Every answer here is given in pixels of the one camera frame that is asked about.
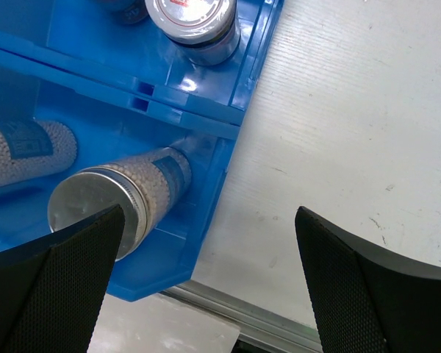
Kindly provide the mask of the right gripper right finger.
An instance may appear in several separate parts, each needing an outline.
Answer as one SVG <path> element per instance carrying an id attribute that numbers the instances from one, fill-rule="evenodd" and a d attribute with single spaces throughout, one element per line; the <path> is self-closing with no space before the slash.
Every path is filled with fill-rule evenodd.
<path id="1" fill-rule="evenodd" d="M 441 352 L 441 267 L 299 207 L 299 254 L 324 352 Z"/>

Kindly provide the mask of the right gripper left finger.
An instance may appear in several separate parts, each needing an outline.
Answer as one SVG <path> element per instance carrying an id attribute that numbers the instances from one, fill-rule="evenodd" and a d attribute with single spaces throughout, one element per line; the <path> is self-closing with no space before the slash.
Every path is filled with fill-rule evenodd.
<path id="1" fill-rule="evenodd" d="M 86 352 L 123 235 L 114 205 L 0 252 L 0 352 Z"/>

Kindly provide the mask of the silver-lid blue-label bottle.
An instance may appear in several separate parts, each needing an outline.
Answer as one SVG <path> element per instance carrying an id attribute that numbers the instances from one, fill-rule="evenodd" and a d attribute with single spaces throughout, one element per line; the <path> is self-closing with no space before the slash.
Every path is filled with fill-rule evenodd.
<path id="1" fill-rule="evenodd" d="M 0 120 L 0 187 L 69 169 L 78 145 L 58 121 Z"/>
<path id="2" fill-rule="evenodd" d="M 191 179 L 188 159 L 172 147 L 82 169 L 52 192 L 49 227 L 56 232 L 119 204 L 125 225 L 116 258 L 122 260 L 180 200 Z"/>

